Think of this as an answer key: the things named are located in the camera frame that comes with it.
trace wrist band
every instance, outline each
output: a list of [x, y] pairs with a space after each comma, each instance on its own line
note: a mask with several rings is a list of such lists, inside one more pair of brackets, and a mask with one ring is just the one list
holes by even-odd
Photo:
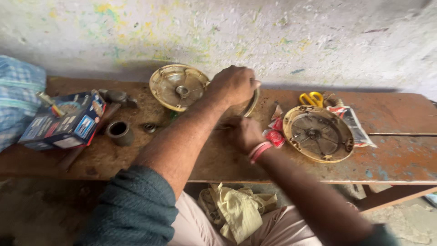
[[258, 157], [263, 153], [266, 149], [272, 147], [273, 145], [271, 142], [266, 141], [259, 145], [257, 145], [249, 154], [249, 159], [251, 164], [255, 164], [255, 161], [258, 159]]

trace hammer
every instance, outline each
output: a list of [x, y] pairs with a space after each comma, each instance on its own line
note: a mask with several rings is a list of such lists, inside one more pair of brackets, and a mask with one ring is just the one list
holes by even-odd
[[[105, 110], [105, 113], [97, 124], [96, 132], [99, 132], [102, 129], [108, 119], [110, 119], [120, 107], [138, 108], [137, 100], [129, 97], [124, 91], [100, 89], [99, 94], [106, 102], [110, 102], [111, 104]], [[67, 155], [58, 162], [59, 168], [65, 172], [68, 172], [74, 160], [76, 160], [80, 153], [82, 153], [85, 147], [86, 146], [82, 146], [70, 150]]]

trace white wall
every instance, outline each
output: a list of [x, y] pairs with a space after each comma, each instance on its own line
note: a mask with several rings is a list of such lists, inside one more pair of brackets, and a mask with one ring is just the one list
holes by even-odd
[[0, 53], [69, 77], [148, 81], [230, 64], [269, 86], [393, 88], [437, 100], [432, 0], [3, 0]]

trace yellow scissors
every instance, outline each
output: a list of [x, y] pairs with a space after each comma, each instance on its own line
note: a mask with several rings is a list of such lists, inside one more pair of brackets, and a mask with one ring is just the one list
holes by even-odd
[[299, 96], [299, 101], [301, 102], [301, 104], [303, 105], [313, 105], [313, 106], [317, 106], [317, 107], [321, 107], [323, 108], [323, 96], [322, 94], [313, 91], [309, 93], [309, 96], [306, 93], [302, 93]]

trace cardboard box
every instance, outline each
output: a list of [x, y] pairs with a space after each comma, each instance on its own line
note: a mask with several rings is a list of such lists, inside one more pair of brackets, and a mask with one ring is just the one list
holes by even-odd
[[92, 90], [52, 99], [66, 115], [57, 118], [51, 107], [41, 105], [18, 143], [36, 151], [90, 145], [106, 107], [99, 93]]

